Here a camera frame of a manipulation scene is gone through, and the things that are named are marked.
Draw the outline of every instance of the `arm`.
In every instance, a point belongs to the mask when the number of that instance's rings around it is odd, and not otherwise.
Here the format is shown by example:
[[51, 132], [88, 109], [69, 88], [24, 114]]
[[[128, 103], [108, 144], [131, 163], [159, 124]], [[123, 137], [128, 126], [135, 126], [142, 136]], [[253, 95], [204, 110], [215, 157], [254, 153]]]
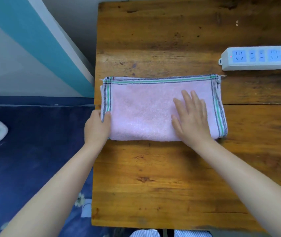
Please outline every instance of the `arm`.
[[95, 110], [84, 127], [84, 146], [26, 203], [1, 237], [57, 236], [110, 135], [110, 114]]
[[281, 237], [281, 186], [211, 138], [204, 100], [182, 91], [186, 107], [174, 99], [180, 120], [172, 125], [182, 141], [197, 152], [230, 185], [249, 212], [272, 236]]

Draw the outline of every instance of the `teal wall stripe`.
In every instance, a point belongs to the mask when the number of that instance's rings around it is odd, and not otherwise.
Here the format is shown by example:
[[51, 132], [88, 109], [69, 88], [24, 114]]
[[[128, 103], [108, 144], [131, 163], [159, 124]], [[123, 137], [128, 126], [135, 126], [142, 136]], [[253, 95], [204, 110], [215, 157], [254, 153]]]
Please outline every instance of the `teal wall stripe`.
[[28, 0], [0, 0], [0, 28], [82, 96], [94, 96], [94, 87], [63, 50]]

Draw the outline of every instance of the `white power strip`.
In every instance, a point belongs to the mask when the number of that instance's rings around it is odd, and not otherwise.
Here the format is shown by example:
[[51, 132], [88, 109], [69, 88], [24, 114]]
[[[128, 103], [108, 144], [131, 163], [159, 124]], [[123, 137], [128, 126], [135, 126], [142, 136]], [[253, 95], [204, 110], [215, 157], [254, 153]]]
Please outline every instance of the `white power strip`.
[[281, 69], [281, 46], [229, 47], [218, 60], [223, 71]]

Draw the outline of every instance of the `wood grain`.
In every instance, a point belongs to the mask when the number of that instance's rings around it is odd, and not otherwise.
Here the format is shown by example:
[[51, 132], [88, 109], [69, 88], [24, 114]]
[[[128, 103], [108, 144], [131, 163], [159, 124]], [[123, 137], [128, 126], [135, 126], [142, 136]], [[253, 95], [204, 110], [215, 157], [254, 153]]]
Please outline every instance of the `wood grain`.
[[[281, 185], [281, 70], [223, 72], [217, 64], [230, 46], [281, 45], [281, 0], [100, 3], [97, 28], [97, 108], [106, 76], [227, 75], [222, 144]], [[94, 165], [92, 224], [262, 230], [217, 173], [180, 142], [108, 141]]]
[[227, 75], [224, 104], [281, 103], [281, 70], [223, 72], [217, 64], [227, 47], [254, 45], [281, 45], [281, 0], [100, 3], [95, 104], [106, 76], [210, 73]]
[[[228, 105], [225, 112], [224, 147], [281, 185], [281, 105]], [[219, 175], [181, 142], [108, 141], [94, 165], [92, 224], [262, 230]]]

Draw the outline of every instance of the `hand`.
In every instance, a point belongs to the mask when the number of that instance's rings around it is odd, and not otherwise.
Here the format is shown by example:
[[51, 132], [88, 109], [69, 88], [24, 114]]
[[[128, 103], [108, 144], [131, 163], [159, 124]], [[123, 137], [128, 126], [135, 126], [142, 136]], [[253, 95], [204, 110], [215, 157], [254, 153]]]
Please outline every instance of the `hand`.
[[199, 144], [212, 140], [207, 122], [206, 104], [204, 100], [198, 98], [195, 91], [191, 91], [192, 98], [184, 90], [181, 93], [185, 101], [185, 107], [180, 100], [173, 99], [180, 121], [172, 115], [172, 126], [177, 136], [187, 146], [194, 149]]
[[100, 118], [101, 111], [94, 110], [84, 126], [84, 143], [102, 148], [111, 133], [111, 113], [108, 111], [103, 122]]

